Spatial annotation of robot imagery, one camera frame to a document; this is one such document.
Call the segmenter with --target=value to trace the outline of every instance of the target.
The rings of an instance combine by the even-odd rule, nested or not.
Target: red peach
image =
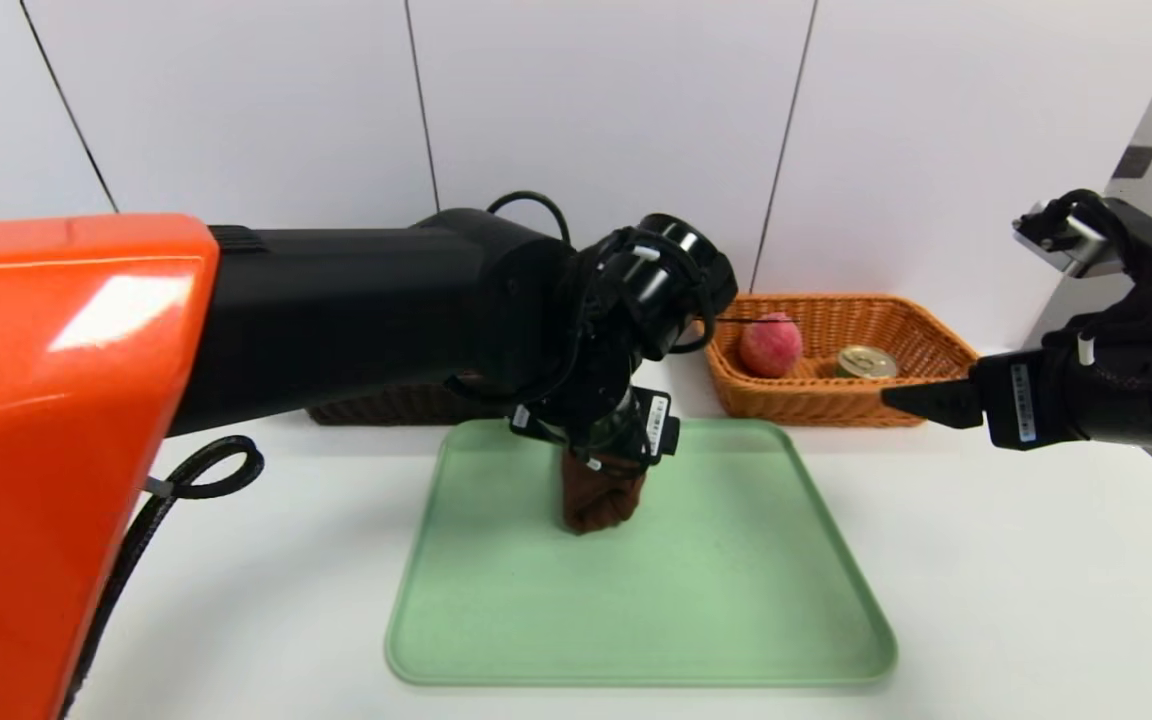
[[[772,323],[745,326],[740,336],[740,358],[750,373],[760,378],[783,378],[803,357],[803,333],[786,313],[767,313],[759,320]]]

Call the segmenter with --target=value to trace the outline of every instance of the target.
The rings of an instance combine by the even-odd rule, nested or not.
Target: label sticker
[[[664,395],[652,397],[652,409],[647,411],[647,441],[652,444],[652,456],[660,455],[660,432],[668,415],[669,399]]]
[[[1029,365],[1024,363],[1011,365],[1011,397],[1016,401],[1016,429],[1020,432],[1020,441],[1036,441],[1038,427],[1034,424],[1034,401],[1029,392]]]

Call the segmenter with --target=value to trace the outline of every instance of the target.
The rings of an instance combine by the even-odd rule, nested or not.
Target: brown cloth
[[[599,457],[612,468],[630,468],[635,464],[617,457]],[[570,452],[563,452],[563,523],[576,535],[594,532],[623,523],[639,506],[643,482],[646,475],[614,478],[590,469],[576,460]]]

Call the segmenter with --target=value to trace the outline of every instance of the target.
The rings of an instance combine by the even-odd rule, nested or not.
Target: tin can
[[[895,357],[876,347],[849,344],[838,351],[838,370],[840,378],[861,378],[870,381],[881,381],[900,376],[900,365]]]

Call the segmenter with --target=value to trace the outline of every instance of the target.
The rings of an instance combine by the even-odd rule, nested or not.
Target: white table
[[[677,414],[721,414],[703,357],[636,379]],[[382,638],[447,429],[280,415],[172,439],[156,472],[232,432],[268,469],[235,497],[177,503],[76,719],[1152,717],[1152,460],[1137,448],[788,429],[897,635],[874,687],[416,688],[389,674]]]

